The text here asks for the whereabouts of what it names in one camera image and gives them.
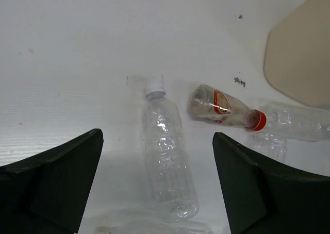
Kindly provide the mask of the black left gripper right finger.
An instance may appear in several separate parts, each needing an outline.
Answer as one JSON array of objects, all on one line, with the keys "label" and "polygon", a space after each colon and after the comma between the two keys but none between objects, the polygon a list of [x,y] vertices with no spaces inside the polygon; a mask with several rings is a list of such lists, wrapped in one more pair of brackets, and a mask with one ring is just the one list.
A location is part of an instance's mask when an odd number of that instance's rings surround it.
[{"label": "black left gripper right finger", "polygon": [[280,163],[221,132],[212,145],[231,233],[329,233],[329,177]]}]

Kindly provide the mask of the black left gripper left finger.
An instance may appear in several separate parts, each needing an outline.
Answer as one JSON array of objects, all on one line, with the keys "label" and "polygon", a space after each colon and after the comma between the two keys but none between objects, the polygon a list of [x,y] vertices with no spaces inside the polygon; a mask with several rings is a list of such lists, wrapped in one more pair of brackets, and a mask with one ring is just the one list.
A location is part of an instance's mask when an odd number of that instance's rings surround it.
[{"label": "black left gripper left finger", "polygon": [[1,233],[78,233],[103,143],[92,129],[1,166]]}]

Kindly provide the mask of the clear plastic bottle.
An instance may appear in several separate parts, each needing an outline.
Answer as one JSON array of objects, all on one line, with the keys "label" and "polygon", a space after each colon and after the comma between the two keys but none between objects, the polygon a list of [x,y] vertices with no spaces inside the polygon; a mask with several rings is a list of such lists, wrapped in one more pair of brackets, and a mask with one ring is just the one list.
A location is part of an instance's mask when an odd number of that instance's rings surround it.
[{"label": "clear plastic bottle", "polygon": [[258,107],[265,114],[266,124],[249,135],[245,145],[271,159],[284,162],[287,141],[329,140],[329,112],[316,108],[267,102]]}]

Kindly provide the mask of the red-capped labelled bottle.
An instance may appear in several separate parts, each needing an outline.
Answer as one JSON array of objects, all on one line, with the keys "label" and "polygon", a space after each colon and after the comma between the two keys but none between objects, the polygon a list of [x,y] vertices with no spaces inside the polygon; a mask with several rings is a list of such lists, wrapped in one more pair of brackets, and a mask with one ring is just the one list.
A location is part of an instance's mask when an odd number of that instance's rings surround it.
[{"label": "red-capped labelled bottle", "polygon": [[267,122],[263,112],[251,109],[237,98],[208,85],[199,85],[194,89],[188,110],[197,119],[251,131],[262,130]]}]

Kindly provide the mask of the beige plastic bin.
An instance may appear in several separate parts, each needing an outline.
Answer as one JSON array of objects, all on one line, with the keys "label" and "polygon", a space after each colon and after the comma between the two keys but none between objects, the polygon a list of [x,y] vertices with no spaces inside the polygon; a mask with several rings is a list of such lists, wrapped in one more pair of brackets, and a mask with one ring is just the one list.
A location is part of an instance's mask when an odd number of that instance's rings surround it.
[{"label": "beige plastic bin", "polygon": [[306,0],[271,30],[263,71],[279,92],[329,109],[329,0]]}]

